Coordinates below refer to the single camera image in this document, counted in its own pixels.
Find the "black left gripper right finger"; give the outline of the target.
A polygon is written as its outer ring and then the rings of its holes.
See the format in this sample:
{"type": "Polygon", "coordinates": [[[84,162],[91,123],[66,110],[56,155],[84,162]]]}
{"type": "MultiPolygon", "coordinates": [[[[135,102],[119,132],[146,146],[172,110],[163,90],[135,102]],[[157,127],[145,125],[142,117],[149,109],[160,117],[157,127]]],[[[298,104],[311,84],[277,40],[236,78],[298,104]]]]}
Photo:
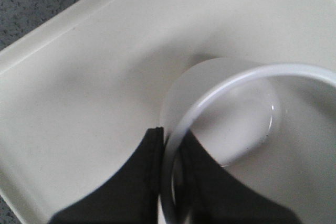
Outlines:
{"type": "Polygon", "coordinates": [[[289,208],[248,188],[215,161],[188,132],[175,170],[178,223],[300,223],[289,208]]]}

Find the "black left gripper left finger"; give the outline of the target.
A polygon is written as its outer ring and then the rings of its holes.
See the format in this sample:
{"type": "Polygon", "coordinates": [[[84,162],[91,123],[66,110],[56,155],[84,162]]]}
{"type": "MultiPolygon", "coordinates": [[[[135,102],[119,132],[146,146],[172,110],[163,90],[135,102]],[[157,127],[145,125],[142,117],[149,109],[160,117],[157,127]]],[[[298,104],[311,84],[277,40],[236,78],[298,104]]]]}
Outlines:
{"type": "Polygon", "coordinates": [[[57,212],[50,223],[157,223],[163,128],[148,129],[133,154],[102,186],[57,212]]]}

